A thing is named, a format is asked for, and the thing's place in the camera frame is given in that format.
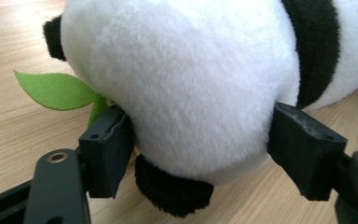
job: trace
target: plush panda head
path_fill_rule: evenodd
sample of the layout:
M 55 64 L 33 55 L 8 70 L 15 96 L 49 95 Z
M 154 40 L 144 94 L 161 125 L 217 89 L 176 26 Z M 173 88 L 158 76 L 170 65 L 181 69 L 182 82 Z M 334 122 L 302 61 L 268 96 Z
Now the plush panda head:
M 140 191 L 179 217 L 269 160 L 276 102 L 358 87 L 358 1 L 68 0 L 59 39 L 131 117 Z

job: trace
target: panda plush toy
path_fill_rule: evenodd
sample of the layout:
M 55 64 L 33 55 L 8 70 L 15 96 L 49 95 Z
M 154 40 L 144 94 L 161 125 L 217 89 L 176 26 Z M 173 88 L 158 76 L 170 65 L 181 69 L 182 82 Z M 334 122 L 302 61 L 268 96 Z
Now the panda plush toy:
M 50 54 L 130 116 L 137 185 L 177 217 L 269 161 L 276 102 L 358 88 L 358 0 L 67 0 L 53 22 Z

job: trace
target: plush body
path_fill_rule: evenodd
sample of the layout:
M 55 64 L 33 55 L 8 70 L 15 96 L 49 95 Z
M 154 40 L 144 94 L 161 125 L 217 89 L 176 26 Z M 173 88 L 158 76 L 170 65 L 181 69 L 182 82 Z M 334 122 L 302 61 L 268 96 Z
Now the plush body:
M 300 2 L 68 0 L 62 48 L 76 75 L 131 117 L 148 161 L 224 184 L 269 160 L 274 103 L 297 103 L 303 58 L 286 9 Z M 358 88 L 358 1 L 331 6 L 336 61 L 330 74 L 312 75 L 325 87 L 308 108 Z M 312 76 L 308 85 L 318 85 Z

